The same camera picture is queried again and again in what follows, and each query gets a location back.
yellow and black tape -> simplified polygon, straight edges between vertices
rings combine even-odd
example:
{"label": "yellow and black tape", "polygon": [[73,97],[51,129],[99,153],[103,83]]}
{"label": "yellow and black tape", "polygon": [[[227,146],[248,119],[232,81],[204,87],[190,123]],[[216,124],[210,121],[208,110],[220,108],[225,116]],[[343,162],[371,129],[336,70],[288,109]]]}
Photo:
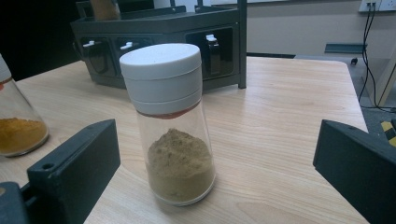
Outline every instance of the yellow and black tape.
{"label": "yellow and black tape", "polygon": [[391,145],[396,147],[396,131],[392,123],[388,121],[381,122],[382,130],[384,130],[385,135]]}

beige powder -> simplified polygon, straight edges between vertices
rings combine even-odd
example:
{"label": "beige powder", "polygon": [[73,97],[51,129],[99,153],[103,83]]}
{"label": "beige powder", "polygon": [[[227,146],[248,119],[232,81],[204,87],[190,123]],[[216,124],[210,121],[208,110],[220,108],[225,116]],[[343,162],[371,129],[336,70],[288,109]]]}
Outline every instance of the beige powder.
{"label": "beige powder", "polygon": [[215,176],[206,143],[176,129],[170,129],[148,149],[147,170],[153,191],[174,203],[202,196]]}

white lid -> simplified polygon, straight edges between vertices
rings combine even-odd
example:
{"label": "white lid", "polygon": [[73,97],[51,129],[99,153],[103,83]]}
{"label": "white lid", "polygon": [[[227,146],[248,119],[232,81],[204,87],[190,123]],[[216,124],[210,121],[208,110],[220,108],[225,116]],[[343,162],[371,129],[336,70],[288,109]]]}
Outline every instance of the white lid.
{"label": "white lid", "polygon": [[6,62],[3,59],[3,56],[0,54],[0,82],[9,79],[11,77],[11,72],[8,69]]}
{"label": "white lid", "polygon": [[150,115],[175,113],[202,96],[201,54],[190,44],[161,44],[120,57],[120,68],[136,110]]}

electrical cable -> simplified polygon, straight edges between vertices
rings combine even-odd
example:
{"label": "electrical cable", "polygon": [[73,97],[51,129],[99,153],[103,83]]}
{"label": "electrical cable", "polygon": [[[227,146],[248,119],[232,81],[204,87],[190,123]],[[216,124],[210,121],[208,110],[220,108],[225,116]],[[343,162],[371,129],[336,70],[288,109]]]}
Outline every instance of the electrical cable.
{"label": "electrical cable", "polygon": [[374,105],[375,106],[363,106],[363,105],[361,105],[361,107],[363,107],[363,108],[376,108],[376,109],[379,109],[381,111],[394,114],[394,113],[396,113],[396,111],[385,110],[385,109],[394,110],[395,109],[394,107],[381,107],[381,106],[379,106],[376,103],[375,79],[374,79],[373,73],[372,73],[372,71],[370,69],[370,66],[369,66],[369,61],[368,61],[368,57],[367,57],[367,48],[366,48],[367,37],[368,37],[368,34],[370,33],[370,28],[371,28],[371,26],[373,24],[373,20],[374,20],[374,17],[375,17],[375,3],[369,4],[368,7],[369,7],[369,11],[368,11],[367,20],[366,20],[366,24],[365,24],[365,28],[364,28],[363,49],[362,49],[362,53],[361,53],[361,56],[362,56],[363,61],[364,61],[364,64],[366,65],[366,77],[365,77],[365,80],[364,80],[363,88],[361,90],[361,94],[359,95],[359,103],[361,102],[361,96],[363,94],[363,91],[364,91],[364,89],[366,87],[366,84],[367,84],[367,80],[368,80],[369,75],[370,75],[370,77],[371,77],[371,79],[373,81],[373,86],[374,86]]}

black device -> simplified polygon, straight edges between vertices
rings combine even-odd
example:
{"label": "black device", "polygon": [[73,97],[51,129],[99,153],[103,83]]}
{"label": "black device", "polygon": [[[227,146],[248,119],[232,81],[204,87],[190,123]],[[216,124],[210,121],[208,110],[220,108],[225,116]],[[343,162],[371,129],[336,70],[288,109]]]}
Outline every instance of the black device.
{"label": "black device", "polygon": [[396,221],[396,147],[323,120],[314,166],[370,223]]}
{"label": "black device", "polygon": [[80,19],[70,23],[75,49],[92,80],[125,89],[120,56],[150,45],[188,43],[200,48],[204,90],[238,84],[246,87],[247,0],[237,8],[206,7],[197,1],[195,12],[185,6],[121,13],[116,21],[88,17],[90,2],[77,2]]}
{"label": "black device", "polygon": [[28,170],[0,183],[0,223],[83,223],[120,166],[114,119],[87,126]]}

